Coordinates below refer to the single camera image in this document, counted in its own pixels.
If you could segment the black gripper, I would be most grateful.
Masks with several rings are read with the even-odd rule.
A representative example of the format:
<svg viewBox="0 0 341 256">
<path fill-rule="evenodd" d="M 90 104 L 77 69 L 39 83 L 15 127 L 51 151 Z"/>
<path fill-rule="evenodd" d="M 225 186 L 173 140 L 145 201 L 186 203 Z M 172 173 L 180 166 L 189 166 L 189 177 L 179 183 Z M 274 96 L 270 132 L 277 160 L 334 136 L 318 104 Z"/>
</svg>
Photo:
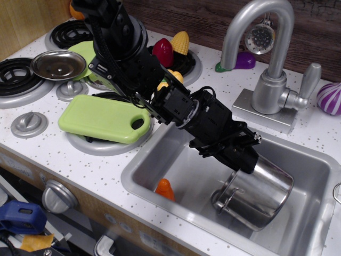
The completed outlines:
<svg viewBox="0 0 341 256">
<path fill-rule="evenodd" d="M 232 119 L 232 112 L 217 99 L 212 87 L 193 93 L 176 88 L 175 113 L 176 126 L 194 137 L 190 147 L 202 157 L 213 156 L 235 171 L 253 173 L 259 158 L 253 145 L 260 139 L 245 122 Z"/>
</svg>

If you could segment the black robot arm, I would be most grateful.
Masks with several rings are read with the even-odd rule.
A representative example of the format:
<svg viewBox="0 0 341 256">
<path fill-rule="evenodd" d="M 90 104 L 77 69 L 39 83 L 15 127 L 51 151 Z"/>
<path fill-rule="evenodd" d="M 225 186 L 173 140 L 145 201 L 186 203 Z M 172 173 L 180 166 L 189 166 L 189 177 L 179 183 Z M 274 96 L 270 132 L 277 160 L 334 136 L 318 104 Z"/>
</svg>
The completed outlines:
<svg viewBox="0 0 341 256">
<path fill-rule="evenodd" d="M 236 171 L 251 174 L 258 162 L 253 146 L 261 137 L 245 122 L 232 119 L 231 111 L 205 86 L 190 92 L 148 48 L 142 22 L 127 14 L 118 1 L 73 1 L 93 35 L 92 71 L 106 79 L 131 103 L 146 109 L 159 123 L 175 123 L 193 139 L 190 147 L 203 157 L 215 157 Z"/>
</svg>

